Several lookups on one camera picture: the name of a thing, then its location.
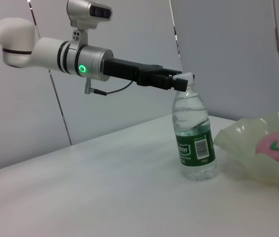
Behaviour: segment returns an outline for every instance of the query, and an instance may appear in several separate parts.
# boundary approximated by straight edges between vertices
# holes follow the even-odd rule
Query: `camera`
[[[68,0],[67,14],[72,27],[88,30],[95,29],[99,22],[110,21],[112,9],[104,4],[88,0]]]
[[[110,19],[111,15],[112,12],[110,9],[102,8],[99,6],[93,6],[93,5],[90,7],[90,16]]]

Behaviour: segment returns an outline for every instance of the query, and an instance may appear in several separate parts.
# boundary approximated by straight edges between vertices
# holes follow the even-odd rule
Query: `white table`
[[[219,176],[185,179],[165,116],[4,168],[0,237],[279,237],[279,189],[215,149]]]

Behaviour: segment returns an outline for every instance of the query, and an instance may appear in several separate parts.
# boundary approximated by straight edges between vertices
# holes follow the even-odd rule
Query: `black stripe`
[[[10,66],[10,67],[13,67],[13,68],[20,68],[20,67],[9,65],[9,64],[7,64],[7,65]]]
[[[35,16],[34,16],[34,12],[33,12],[33,8],[32,8],[32,5],[31,5],[30,1],[29,1],[29,5],[30,5],[30,10],[31,10],[31,13],[32,13],[33,20],[34,20],[34,24],[35,24],[35,26],[37,26]]]
[[[81,45],[80,48],[77,50],[77,53],[76,53],[76,58],[75,58],[75,70],[76,70],[76,73],[78,76],[80,77],[83,77],[80,75],[80,72],[78,70],[78,61],[79,61],[79,56],[80,56],[80,53],[81,53],[81,50],[85,47],[85,44]]]
[[[2,48],[3,52],[6,53],[14,53],[14,54],[23,54],[23,55],[31,55],[31,51],[18,51],[18,50],[12,50],[12,49],[7,49],[7,48]]]
[[[59,70],[62,71],[63,73],[64,73],[64,71],[61,68],[60,58],[61,58],[62,49],[64,48],[65,44],[68,43],[68,42],[69,41],[65,41],[60,45],[59,50],[58,50],[58,54],[57,54],[57,64],[58,64]]]
[[[67,48],[65,49],[65,52],[64,52],[64,58],[63,58],[63,66],[64,66],[64,69],[67,73],[71,74],[69,71],[68,71],[68,68],[67,68],[67,55],[68,55],[68,51],[69,51],[69,48],[70,48],[70,44],[68,44]]]

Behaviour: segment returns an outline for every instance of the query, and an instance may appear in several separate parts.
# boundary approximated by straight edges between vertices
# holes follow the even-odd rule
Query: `green light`
[[[82,73],[86,73],[86,68],[85,68],[84,65],[80,65],[80,66],[79,66],[79,70],[80,70],[80,72],[82,72]]]

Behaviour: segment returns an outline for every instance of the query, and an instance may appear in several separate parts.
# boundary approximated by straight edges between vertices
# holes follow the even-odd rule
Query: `barcode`
[[[197,151],[198,159],[209,157],[206,139],[195,142],[195,149]]]

